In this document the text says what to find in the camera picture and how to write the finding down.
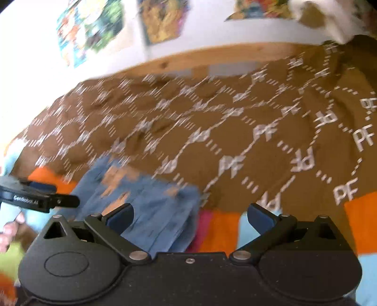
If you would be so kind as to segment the blue patterned child pants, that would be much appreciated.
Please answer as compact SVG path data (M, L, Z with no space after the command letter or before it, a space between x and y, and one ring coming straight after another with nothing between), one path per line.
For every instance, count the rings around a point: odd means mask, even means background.
M194 186L180 188L103 157L72 194L79 198L79 206L58 211L69 221L81 221L93 213L105 215L122 204L131 204L134 220L121 236L151 256L183 252L195 237L201 195Z

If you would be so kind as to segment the colourful striped bedsheet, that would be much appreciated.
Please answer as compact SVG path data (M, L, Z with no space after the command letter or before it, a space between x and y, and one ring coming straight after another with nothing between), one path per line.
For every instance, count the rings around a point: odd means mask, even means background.
M376 305L376 193L347 202L345 211L362 266L356 300L360 305ZM188 250L230 253L257 236L257 231L248 223L246 213L202 210L196 235ZM10 250L1 255L1 287L10 298L15 296L11 287L17 279L23 255L19 242L11 244Z

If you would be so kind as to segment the brown PF patterned blanket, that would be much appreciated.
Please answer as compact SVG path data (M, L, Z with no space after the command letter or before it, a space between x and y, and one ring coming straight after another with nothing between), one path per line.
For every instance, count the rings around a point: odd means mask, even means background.
M15 176L78 182L116 157L195 185L207 210L325 214L356 252L345 204L376 193L376 40L325 43L240 76L86 80L20 137Z

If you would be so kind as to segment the white folded cloth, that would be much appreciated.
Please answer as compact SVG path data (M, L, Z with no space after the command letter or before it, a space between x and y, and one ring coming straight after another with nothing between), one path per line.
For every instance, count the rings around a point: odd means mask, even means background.
M309 0L288 1L294 20L313 29L322 29L338 44L358 34L376 38L376 1Z

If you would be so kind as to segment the colourful cartoon wall poster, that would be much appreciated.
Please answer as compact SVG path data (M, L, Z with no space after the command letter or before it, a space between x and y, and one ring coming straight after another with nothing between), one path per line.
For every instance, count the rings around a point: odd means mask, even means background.
M57 19L56 33L61 55L77 68L103 50L124 28L121 1L65 1Z

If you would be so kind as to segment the yellow patterned wall poster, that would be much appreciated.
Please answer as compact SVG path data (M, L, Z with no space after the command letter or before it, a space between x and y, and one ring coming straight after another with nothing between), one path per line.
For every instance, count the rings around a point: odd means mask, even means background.
M138 1L139 16L146 44L156 45L181 35L190 9L189 1Z

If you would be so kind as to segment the floral wall poster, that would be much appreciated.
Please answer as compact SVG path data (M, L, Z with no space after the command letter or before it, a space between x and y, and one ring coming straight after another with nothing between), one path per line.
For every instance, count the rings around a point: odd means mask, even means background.
M237 0L228 20L292 19L287 0Z

